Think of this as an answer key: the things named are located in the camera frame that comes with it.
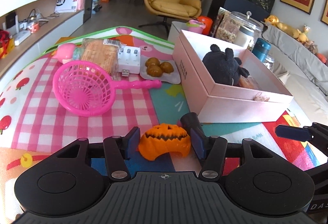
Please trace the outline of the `orange pumpkin toy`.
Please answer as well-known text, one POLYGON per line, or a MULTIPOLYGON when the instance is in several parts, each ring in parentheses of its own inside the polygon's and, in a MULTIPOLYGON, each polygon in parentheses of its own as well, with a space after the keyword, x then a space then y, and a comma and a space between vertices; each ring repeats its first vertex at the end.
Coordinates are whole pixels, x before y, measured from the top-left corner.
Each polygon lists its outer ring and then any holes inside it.
POLYGON ((159 124, 148 129, 141 136, 138 150, 148 161, 155 161, 159 156, 167 153, 178 153, 186 157, 191 150, 191 137, 178 125, 159 124))

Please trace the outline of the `pink plastic strainer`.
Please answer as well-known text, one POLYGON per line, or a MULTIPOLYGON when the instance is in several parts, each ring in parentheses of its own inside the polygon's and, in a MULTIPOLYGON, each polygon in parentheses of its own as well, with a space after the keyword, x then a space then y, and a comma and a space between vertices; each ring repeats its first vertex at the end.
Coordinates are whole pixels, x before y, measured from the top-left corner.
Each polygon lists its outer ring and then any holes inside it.
POLYGON ((52 87, 58 102, 82 117, 106 113, 115 102, 116 91, 160 88, 159 80, 113 80, 99 65, 89 61, 70 61, 61 65, 53 77, 52 87))

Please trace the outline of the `bagged sliced bread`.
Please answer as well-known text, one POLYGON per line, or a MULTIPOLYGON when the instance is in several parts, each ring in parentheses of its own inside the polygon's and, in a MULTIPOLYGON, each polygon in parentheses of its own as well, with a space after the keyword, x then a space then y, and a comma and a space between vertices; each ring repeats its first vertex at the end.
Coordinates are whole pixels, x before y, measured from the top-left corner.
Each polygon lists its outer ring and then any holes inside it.
POLYGON ((118 54, 121 49, 122 45, 117 40, 84 38, 82 45, 74 52, 74 60, 97 64, 111 77, 115 77, 118 72, 118 54))

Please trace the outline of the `pink doll toy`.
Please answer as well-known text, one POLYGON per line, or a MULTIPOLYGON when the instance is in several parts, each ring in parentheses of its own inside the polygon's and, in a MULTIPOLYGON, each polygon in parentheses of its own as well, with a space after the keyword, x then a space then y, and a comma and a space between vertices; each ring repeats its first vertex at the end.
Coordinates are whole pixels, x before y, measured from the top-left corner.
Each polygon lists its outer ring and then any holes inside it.
POLYGON ((57 59, 61 64, 73 61, 73 52, 76 47, 76 44, 73 43, 61 44, 58 46, 53 58, 57 59))

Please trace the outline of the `pink gift box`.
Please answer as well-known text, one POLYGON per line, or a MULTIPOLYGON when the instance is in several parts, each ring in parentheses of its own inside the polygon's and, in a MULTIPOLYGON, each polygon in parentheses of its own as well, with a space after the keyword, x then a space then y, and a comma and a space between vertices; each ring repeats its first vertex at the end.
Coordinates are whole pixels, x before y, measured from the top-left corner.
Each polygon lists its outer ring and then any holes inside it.
POLYGON ((237 123, 277 121, 293 100, 284 84, 249 50, 216 38, 181 31, 173 50, 181 85, 190 111, 200 122, 237 123), (216 44, 220 50, 233 50, 259 89, 217 84, 203 58, 216 44))

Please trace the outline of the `beige sofa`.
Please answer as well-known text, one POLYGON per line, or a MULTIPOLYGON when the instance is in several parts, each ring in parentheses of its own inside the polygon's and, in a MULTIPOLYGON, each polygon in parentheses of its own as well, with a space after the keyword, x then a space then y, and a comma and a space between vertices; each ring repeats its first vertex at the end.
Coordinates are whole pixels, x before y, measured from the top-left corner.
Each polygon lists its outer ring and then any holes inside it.
POLYGON ((301 43, 269 25, 262 38, 271 44, 273 73, 294 97, 292 112, 303 112, 307 122, 327 125, 327 66, 301 43))

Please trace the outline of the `colourful play mat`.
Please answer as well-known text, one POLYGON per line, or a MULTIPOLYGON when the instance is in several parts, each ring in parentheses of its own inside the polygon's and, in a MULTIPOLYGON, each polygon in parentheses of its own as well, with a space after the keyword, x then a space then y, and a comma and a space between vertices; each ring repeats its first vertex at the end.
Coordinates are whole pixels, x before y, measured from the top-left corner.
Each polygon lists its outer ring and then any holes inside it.
MULTIPOLYGON (((141 54, 160 60, 173 60, 174 44, 128 27, 114 27, 71 40, 83 38, 118 39, 128 46, 141 48, 141 54)), ((23 61, 5 86, 1 83, 1 223, 12 223, 22 213, 14 193, 17 177, 25 170, 78 138, 102 143, 109 136, 125 136, 138 126, 141 135, 161 123, 177 124, 189 112, 181 85, 163 83, 160 89, 117 90, 111 110, 96 117, 79 117, 66 110, 56 99, 52 79, 61 66, 53 56, 57 45, 32 62, 23 61)), ((250 137, 286 158, 302 170, 327 162, 327 157, 309 143, 278 138, 278 124, 292 124, 297 117, 300 126, 312 121, 292 105, 277 122, 202 124, 206 136, 218 135, 229 143, 241 143, 250 137)), ((135 171, 194 171, 201 165, 193 151, 187 157, 165 154, 155 161, 145 160, 138 151, 126 161, 131 175, 135 171)))

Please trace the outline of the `black plush toy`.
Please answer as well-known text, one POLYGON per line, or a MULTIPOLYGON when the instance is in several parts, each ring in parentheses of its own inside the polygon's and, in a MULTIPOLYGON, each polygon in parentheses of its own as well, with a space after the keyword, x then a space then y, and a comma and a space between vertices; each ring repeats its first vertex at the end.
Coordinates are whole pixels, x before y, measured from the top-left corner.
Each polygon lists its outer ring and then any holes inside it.
POLYGON ((223 52, 216 44, 212 44, 210 49, 202 62, 215 83, 237 86, 241 76, 247 78, 250 75, 249 71, 241 66, 241 59, 234 57, 231 48, 226 48, 223 52))

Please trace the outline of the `teal thermos bottle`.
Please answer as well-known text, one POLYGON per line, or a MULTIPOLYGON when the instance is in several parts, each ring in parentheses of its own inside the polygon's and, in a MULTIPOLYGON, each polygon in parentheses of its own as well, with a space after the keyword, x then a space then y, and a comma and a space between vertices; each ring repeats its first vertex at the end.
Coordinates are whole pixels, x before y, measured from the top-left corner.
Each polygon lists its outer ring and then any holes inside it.
POLYGON ((256 56, 261 62, 264 62, 269 51, 271 49, 271 44, 265 41, 262 38, 258 38, 252 49, 252 53, 256 56))

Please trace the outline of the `yellow duck plush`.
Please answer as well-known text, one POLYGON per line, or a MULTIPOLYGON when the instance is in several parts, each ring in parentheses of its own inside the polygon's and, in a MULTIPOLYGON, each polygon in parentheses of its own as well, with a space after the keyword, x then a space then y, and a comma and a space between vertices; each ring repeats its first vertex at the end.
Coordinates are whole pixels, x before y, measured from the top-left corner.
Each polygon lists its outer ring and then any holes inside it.
POLYGON ((293 28, 292 26, 282 23, 279 21, 277 16, 270 15, 267 18, 264 19, 264 22, 266 24, 273 25, 277 27, 279 30, 283 31, 284 33, 288 34, 289 36, 293 37, 294 39, 297 39, 300 35, 300 31, 296 28, 293 28))

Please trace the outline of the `orange container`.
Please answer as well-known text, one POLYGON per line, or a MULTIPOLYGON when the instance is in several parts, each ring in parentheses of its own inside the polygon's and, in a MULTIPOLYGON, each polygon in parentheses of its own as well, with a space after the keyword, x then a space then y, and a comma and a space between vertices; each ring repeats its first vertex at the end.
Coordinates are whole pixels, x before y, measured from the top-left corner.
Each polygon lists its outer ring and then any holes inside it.
POLYGON ((213 24, 213 20, 207 16, 199 16, 197 18, 197 20, 205 25, 205 28, 203 29, 202 34, 209 35, 212 24, 213 24))

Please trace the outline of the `large glass nut jar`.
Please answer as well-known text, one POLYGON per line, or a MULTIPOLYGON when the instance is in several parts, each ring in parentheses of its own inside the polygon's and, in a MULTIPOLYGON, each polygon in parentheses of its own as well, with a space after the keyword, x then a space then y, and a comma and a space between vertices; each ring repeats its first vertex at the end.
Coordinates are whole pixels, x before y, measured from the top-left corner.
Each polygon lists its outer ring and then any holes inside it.
POLYGON ((263 30, 263 24, 251 18, 251 15, 250 11, 243 14, 220 8, 213 29, 213 36, 229 43, 235 43, 240 28, 247 28, 251 31, 251 38, 247 47, 251 49, 263 30))

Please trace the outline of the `pink toy bucket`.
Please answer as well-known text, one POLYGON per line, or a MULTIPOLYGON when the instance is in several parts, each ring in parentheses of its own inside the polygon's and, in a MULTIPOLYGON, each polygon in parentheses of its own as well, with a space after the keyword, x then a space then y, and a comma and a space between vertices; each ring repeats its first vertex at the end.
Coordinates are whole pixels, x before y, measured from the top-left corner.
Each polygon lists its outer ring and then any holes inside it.
POLYGON ((186 23, 187 30, 190 32, 202 34, 204 31, 206 25, 202 23, 201 21, 191 19, 186 23))

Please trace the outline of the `white router box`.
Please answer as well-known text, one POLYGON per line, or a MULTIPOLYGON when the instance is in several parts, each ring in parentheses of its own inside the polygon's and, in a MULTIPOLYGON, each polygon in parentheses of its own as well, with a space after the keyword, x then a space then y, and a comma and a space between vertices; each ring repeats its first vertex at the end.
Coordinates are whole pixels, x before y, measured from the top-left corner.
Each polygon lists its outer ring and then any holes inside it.
POLYGON ((20 31, 14 35, 15 46, 19 46, 23 41, 25 41, 31 35, 30 30, 20 31))

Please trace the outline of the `white SF parcel box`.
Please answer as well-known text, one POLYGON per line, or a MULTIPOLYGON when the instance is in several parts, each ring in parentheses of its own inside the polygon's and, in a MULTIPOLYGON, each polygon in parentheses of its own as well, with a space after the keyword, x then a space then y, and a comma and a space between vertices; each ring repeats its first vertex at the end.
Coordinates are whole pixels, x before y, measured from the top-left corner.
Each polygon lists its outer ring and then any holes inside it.
POLYGON ((84 0, 57 0, 55 12, 72 13, 84 9, 84 0))

